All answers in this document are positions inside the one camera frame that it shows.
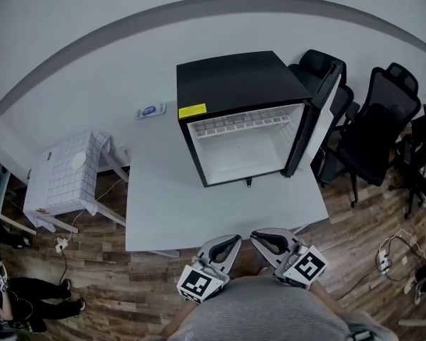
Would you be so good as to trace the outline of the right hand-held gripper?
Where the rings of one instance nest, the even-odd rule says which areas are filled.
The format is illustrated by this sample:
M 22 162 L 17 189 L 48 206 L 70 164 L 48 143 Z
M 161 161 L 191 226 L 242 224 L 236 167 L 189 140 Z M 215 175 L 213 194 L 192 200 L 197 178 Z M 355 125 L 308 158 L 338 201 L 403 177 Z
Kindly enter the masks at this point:
M 327 260 L 316 247 L 297 242 L 288 229 L 257 229 L 252 231 L 250 239 L 263 258 L 276 268 L 273 275 L 290 286 L 308 290 L 327 267 Z

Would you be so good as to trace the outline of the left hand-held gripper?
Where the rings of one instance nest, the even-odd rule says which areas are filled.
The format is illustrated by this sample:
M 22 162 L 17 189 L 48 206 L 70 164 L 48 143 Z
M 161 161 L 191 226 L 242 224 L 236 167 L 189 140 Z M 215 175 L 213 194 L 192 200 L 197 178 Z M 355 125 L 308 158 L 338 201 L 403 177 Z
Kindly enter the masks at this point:
M 230 281 L 228 274 L 241 248 L 240 235 L 223 235 L 206 242 L 191 264 L 185 266 L 177 283 L 178 293 L 202 304 L 221 293 Z

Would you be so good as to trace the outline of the white wire fridge shelf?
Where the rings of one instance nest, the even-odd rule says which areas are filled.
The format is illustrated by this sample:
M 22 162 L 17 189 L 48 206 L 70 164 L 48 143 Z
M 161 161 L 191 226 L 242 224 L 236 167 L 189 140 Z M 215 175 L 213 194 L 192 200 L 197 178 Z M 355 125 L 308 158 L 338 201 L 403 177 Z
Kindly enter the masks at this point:
M 296 117 L 291 117 L 288 114 L 280 115 L 279 112 L 258 112 L 257 114 L 237 114 L 213 120 L 199 121 L 192 123 L 190 126 L 195 130 L 195 136 L 203 139 L 268 126 L 288 125 L 292 129 L 295 128 L 296 124 Z

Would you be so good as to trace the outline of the person's right forearm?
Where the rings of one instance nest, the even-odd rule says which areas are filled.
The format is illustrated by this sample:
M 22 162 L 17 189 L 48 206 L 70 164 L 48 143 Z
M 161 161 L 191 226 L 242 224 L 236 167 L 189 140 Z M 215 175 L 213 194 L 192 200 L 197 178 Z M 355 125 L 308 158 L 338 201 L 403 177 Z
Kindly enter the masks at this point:
M 326 292 L 320 282 L 315 281 L 310 286 L 310 292 L 319 298 L 336 315 L 345 313 L 345 309 Z

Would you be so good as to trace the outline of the person's left forearm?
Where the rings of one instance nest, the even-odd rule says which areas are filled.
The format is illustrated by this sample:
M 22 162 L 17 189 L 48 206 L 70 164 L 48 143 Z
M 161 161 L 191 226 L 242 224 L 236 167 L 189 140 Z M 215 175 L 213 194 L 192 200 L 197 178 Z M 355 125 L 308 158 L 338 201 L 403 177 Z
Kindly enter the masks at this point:
M 198 306 L 197 303 L 186 301 L 176 316 L 161 330 L 160 336 L 167 339 L 173 335 L 182 325 L 187 316 Z

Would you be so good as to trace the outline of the black mini fridge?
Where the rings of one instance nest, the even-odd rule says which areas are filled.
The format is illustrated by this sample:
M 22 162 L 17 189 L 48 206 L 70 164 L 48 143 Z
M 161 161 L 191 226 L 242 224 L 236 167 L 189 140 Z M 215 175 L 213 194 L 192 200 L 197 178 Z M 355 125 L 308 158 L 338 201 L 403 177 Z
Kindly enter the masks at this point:
M 206 188 L 281 173 L 310 96 L 273 52 L 197 60 L 176 67 L 177 121 Z M 268 126 L 197 138 L 192 123 L 237 114 L 279 112 L 296 117 L 295 128 Z

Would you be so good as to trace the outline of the person's grey shirt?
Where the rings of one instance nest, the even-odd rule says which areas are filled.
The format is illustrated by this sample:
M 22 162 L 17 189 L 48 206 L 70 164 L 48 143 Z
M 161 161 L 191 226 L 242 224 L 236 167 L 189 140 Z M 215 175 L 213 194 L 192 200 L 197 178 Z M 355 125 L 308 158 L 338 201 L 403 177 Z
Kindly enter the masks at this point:
M 399 341 L 369 314 L 333 313 L 310 290 L 271 276 L 233 280 L 163 341 Z

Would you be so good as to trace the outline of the small white table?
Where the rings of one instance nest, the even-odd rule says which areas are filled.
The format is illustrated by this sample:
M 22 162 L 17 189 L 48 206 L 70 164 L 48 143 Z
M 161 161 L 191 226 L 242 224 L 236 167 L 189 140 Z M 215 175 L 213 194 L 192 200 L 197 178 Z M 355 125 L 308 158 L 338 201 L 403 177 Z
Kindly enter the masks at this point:
M 118 183 L 123 182 L 127 183 L 129 182 L 129 174 L 125 172 L 125 170 L 122 169 L 122 167 L 119 165 L 119 163 L 112 157 L 112 155 L 109 153 L 110 149 L 110 141 L 109 141 L 109 148 L 103 148 L 102 149 L 102 156 L 100 161 L 105 161 L 106 164 L 118 175 L 119 179 L 117 180 Z M 100 200 L 106 196 L 106 194 L 110 193 L 111 189 L 108 189 L 104 192 L 104 194 L 100 196 L 96 196 L 95 191 L 95 200 L 97 204 L 97 214 L 100 214 L 113 222 L 125 226 L 126 225 L 126 218 L 122 215 L 119 215 L 116 211 L 112 210 L 111 208 L 107 207 L 106 205 L 102 204 Z M 79 232 L 78 228 L 75 226 L 76 221 L 79 219 L 81 215 L 86 213 L 86 210 L 80 210 L 75 212 L 69 212 L 62 215 L 57 215 L 55 217 L 52 217 L 50 221 L 55 225 L 55 227 L 60 227 L 62 229 L 67 230 L 71 235 L 77 234 Z

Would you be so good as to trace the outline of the black mesh office chair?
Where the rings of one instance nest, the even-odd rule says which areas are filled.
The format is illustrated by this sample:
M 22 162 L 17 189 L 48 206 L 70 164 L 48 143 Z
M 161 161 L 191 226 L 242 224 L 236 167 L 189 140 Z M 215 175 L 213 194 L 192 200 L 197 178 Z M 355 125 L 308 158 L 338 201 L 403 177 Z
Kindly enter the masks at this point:
M 351 178 L 354 199 L 359 201 L 357 179 L 380 186 L 389 168 L 390 149 L 401 131 L 420 111 L 418 81 L 399 63 L 371 71 L 364 103 L 353 103 L 346 113 L 333 155 Z

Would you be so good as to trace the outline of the white wet wipes packet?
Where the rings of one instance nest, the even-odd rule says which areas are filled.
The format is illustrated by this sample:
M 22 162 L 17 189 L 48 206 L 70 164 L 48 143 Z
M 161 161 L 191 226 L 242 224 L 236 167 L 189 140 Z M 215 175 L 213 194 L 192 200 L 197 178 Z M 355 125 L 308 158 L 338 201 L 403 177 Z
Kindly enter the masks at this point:
M 141 107 L 136 111 L 135 120 L 163 115 L 166 111 L 166 103 L 160 102 Z

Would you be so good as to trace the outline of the white round plate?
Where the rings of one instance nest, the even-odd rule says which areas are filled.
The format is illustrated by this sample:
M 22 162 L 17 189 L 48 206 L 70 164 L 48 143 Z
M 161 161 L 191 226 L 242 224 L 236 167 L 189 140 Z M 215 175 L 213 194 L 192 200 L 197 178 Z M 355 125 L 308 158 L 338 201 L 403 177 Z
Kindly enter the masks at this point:
M 84 151 L 80 151 L 75 154 L 71 161 L 71 168 L 75 171 L 80 169 L 86 162 L 87 155 Z

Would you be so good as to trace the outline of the white checked tablecloth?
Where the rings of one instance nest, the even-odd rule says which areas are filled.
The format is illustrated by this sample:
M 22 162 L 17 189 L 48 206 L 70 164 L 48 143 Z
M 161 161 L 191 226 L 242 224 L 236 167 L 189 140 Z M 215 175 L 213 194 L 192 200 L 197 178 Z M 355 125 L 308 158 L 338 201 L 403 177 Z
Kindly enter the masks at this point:
M 95 190 L 102 149 L 109 148 L 110 137 L 86 131 L 52 147 L 40 156 L 31 169 L 23 212 L 34 227 L 55 231 L 52 217 L 80 210 L 97 213 Z M 71 168 L 76 153 L 84 151 L 85 164 Z

